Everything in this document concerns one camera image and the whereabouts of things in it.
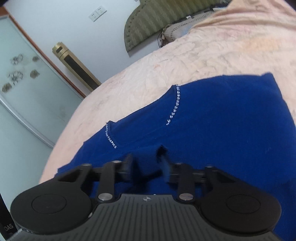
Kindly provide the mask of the peach blanket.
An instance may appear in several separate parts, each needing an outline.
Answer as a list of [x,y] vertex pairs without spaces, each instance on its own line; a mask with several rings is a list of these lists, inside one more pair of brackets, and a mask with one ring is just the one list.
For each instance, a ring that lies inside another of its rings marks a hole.
[[192,29],[220,26],[273,26],[295,30],[295,10],[286,1],[231,1]]

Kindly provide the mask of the white glass wardrobe door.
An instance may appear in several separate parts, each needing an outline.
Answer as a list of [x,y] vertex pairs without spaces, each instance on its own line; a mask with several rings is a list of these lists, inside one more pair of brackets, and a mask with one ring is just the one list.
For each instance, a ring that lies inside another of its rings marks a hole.
[[1,17],[1,150],[47,161],[82,97]]

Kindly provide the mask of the beige embroidered pillow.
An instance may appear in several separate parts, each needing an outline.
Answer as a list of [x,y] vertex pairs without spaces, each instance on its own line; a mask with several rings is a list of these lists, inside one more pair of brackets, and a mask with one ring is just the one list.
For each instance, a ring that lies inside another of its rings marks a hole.
[[212,9],[201,11],[194,15],[187,16],[184,20],[178,21],[177,23],[167,25],[158,36],[159,47],[161,48],[186,35],[194,25],[205,20],[214,13],[215,12]]

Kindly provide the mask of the pink floral bed sheet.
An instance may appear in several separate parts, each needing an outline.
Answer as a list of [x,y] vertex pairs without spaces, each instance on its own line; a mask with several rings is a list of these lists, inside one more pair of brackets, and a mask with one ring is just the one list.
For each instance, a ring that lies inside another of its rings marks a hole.
[[295,28],[268,25],[195,27],[105,81],[75,110],[53,148],[41,182],[68,164],[83,142],[161,97],[172,85],[217,75],[271,72],[295,114]]

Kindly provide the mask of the blue beaded sweater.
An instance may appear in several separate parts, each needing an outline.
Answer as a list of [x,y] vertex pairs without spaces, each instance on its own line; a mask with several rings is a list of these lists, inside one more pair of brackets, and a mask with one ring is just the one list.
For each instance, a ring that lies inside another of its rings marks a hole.
[[132,155],[135,181],[116,194],[175,194],[159,156],[212,165],[270,193],[282,208],[275,233],[295,240],[295,124],[272,74],[217,76],[172,86],[161,98],[84,142],[63,174]]

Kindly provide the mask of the gold tower fan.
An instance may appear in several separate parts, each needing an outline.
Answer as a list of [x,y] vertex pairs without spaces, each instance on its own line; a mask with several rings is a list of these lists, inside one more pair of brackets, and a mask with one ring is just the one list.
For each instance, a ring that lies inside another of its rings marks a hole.
[[75,77],[91,92],[101,85],[101,82],[62,42],[52,49],[54,55],[75,75]]

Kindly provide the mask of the olive green upholstered headboard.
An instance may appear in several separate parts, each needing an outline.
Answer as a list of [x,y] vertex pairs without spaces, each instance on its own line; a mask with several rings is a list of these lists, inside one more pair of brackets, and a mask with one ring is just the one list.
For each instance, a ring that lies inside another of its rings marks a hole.
[[125,24],[126,51],[131,51],[167,25],[220,2],[212,0],[140,1],[140,5],[131,13]]

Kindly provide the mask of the white wall socket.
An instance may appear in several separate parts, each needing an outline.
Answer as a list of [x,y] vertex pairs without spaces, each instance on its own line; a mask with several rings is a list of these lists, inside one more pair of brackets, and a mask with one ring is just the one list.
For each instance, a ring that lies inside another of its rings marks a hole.
[[103,6],[100,6],[89,15],[89,19],[95,22],[98,18],[100,18],[106,12],[107,10]]

